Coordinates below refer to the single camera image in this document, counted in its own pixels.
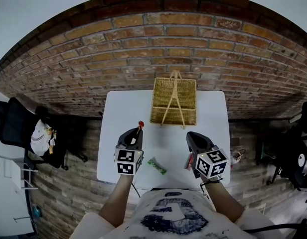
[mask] red object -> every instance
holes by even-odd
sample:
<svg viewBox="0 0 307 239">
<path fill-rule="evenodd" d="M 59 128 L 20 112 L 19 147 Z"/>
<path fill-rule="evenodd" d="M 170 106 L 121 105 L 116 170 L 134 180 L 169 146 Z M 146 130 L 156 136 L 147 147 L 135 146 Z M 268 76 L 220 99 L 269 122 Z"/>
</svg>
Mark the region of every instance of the red object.
<svg viewBox="0 0 307 239">
<path fill-rule="evenodd" d="M 193 155 L 192 155 L 192 153 L 190 153 L 190 157 L 189 157 L 189 161 L 188 161 L 188 165 L 187 165 L 187 170 L 191 170 L 191 168 L 192 168 L 192 163 L 193 163 Z"/>
<path fill-rule="evenodd" d="M 139 121 L 138 124 L 140 128 L 143 128 L 145 126 L 145 123 L 143 123 L 142 121 Z"/>
</svg>

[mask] wooden floor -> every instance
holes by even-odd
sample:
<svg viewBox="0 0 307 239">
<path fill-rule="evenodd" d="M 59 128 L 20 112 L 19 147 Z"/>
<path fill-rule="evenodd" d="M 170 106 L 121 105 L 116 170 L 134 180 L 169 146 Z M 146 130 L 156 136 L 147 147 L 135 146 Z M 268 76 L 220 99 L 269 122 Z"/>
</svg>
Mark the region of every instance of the wooden floor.
<svg viewBox="0 0 307 239">
<path fill-rule="evenodd" d="M 307 192 L 291 187 L 287 179 L 277 177 L 274 184 L 266 181 L 273 175 L 273 166 L 257 166 L 255 143 L 258 137 L 280 132 L 285 122 L 231 123 L 231 150 L 246 149 L 241 161 L 231 168 L 228 191 L 246 208 L 258 208 L 276 224 L 299 222 L 307 218 Z M 42 210 L 35 224 L 42 239 L 67 239 L 87 212 L 98 212 L 115 185 L 97 181 L 97 154 L 101 130 L 100 121 L 89 121 L 82 149 L 89 161 L 83 163 L 67 155 L 68 171 L 47 164 L 37 166 L 33 178 L 39 188 L 30 192 L 31 203 Z M 131 189 L 126 219 L 133 214 L 139 198 Z"/>
</svg>

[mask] wicker basket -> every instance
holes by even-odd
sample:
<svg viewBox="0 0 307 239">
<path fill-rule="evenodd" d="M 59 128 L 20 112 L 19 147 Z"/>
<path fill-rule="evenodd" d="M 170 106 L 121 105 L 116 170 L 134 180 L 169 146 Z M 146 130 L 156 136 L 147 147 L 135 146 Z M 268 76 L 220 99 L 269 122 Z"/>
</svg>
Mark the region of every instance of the wicker basket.
<svg viewBox="0 0 307 239">
<path fill-rule="evenodd" d="M 150 122 L 183 128 L 196 125 L 196 105 L 196 80 L 182 79 L 178 71 L 173 71 L 170 78 L 154 81 Z"/>
</svg>

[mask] brick wall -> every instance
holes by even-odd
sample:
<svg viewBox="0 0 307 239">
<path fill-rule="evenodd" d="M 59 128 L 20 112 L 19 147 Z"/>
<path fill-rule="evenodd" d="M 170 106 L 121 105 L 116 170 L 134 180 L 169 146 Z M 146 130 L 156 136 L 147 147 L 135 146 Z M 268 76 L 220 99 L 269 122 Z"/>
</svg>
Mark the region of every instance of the brick wall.
<svg viewBox="0 0 307 239">
<path fill-rule="evenodd" d="M 307 98 L 307 34 L 247 0 L 91 0 L 20 40 L 0 91 L 97 116 L 108 91 L 151 90 L 174 69 L 224 91 L 231 119 L 290 117 Z"/>
</svg>

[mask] white t-shirt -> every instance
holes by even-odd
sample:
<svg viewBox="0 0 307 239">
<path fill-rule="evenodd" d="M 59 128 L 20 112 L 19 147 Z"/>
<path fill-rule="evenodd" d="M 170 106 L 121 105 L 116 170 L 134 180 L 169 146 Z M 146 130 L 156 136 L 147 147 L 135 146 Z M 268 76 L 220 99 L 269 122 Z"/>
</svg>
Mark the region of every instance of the white t-shirt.
<svg viewBox="0 0 307 239">
<path fill-rule="evenodd" d="M 213 210 L 200 192 L 150 191 L 140 199 L 134 215 L 115 228 L 88 213 L 70 239 L 282 239 L 279 230 L 248 234 L 243 230 L 274 225 L 256 209 L 245 210 L 236 223 Z"/>
</svg>

